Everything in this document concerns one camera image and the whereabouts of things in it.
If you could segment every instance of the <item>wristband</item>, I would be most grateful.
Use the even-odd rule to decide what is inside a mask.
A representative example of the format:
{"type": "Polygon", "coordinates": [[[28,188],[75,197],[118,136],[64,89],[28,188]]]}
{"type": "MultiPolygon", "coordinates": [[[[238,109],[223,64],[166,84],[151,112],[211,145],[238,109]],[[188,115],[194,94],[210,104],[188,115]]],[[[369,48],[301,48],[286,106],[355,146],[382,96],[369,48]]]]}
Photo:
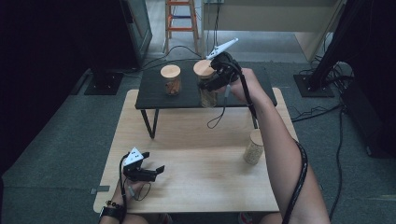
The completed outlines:
{"type": "Polygon", "coordinates": [[[115,208],[117,208],[117,209],[123,208],[122,205],[113,203],[113,202],[111,202],[111,201],[106,201],[106,205],[107,205],[107,206],[111,205],[111,206],[113,206],[113,207],[115,207],[115,208]]]}
{"type": "Polygon", "coordinates": [[[109,207],[103,207],[102,211],[100,212],[100,217],[114,217],[118,221],[122,220],[123,212],[122,209],[118,208],[109,208],[109,207]]]}

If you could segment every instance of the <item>wooden table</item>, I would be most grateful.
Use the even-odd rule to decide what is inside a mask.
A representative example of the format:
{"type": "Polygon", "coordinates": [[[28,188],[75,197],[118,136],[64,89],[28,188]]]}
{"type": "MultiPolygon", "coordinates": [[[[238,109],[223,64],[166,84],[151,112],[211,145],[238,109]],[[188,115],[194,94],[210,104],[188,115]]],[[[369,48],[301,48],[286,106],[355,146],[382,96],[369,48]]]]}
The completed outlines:
{"type": "MultiPolygon", "coordinates": [[[[97,213],[111,199],[119,176],[123,155],[133,147],[149,151],[144,169],[165,165],[164,173],[152,183],[148,197],[133,201],[129,212],[184,213],[277,211],[266,169],[264,155],[256,165],[243,159],[253,130],[250,112],[245,107],[227,108],[219,125],[206,124],[222,108],[166,109],[159,116],[161,124],[155,139],[147,134],[140,111],[134,107],[136,90],[129,91],[109,151],[101,186],[93,205],[97,213]]],[[[277,110],[291,135],[297,139],[289,112],[279,89],[274,89],[277,110]]]]}

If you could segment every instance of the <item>table leg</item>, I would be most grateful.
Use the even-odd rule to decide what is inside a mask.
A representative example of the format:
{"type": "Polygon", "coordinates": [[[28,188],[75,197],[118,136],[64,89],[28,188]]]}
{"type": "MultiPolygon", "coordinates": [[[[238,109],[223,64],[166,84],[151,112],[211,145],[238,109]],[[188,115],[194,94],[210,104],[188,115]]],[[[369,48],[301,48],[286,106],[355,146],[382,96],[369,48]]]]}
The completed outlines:
{"type": "Polygon", "coordinates": [[[149,118],[148,118],[148,114],[146,113],[146,110],[140,110],[140,112],[142,113],[143,116],[143,120],[146,123],[146,127],[148,128],[148,133],[149,136],[154,139],[155,137],[155,130],[157,129],[157,120],[158,120],[158,114],[160,112],[160,109],[155,109],[155,114],[154,114],[154,124],[152,126],[152,130],[151,130],[151,126],[149,125],[149,118]]]}

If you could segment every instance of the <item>glass jar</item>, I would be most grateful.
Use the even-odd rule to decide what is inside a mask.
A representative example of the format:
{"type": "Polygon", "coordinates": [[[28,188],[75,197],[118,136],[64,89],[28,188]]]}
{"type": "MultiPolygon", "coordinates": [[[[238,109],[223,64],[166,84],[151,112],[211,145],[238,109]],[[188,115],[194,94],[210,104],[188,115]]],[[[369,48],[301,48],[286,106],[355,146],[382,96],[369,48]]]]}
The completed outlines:
{"type": "MultiPolygon", "coordinates": [[[[208,81],[215,74],[215,70],[210,67],[209,60],[201,60],[193,67],[198,83],[208,81]]],[[[214,107],[218,103],[218,94],[214,91],[202,90],[199,88],[201,106],[214,107]]]]}
{"type": "Polygon", "coordinates": [[[181,91],[180,68],[174,64],[168,64],[161,69],[165,93],[178,95],[181,91]]]}

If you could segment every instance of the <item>wooden cylinder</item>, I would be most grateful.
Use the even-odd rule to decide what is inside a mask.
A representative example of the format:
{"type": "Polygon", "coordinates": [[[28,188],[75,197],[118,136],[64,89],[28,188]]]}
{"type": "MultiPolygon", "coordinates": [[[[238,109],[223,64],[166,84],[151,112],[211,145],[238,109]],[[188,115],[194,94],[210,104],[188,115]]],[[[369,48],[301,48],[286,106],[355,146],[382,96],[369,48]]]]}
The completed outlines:
{"type": "MultiPolygon", "coordinates": [[[[198,77],[198,82],[205,82],[210,80],[215,74],[215,70],[210,67],[209,60],[201,60],[196,63],[193,67],[195,75],[198,77]]],[[[203,107],[214,107],[218,102],[218,94],[214,91],[201,90],[200,92],[200,100],[201,106],[203,107]]]]}
{"type": "Polygon", "coordinates": [[[250,133],[250,142],[245,150],[244,159],[249,164],[257,164],[263,152],[262,134],[260,129],[255,129],[250,133]]]}
{"type": "Polygon", "coordinates": [[[181,91],[180,68],[174,64],[168,64],[161,69],[165,93],[168,95],[178,95],[181,91]]]}

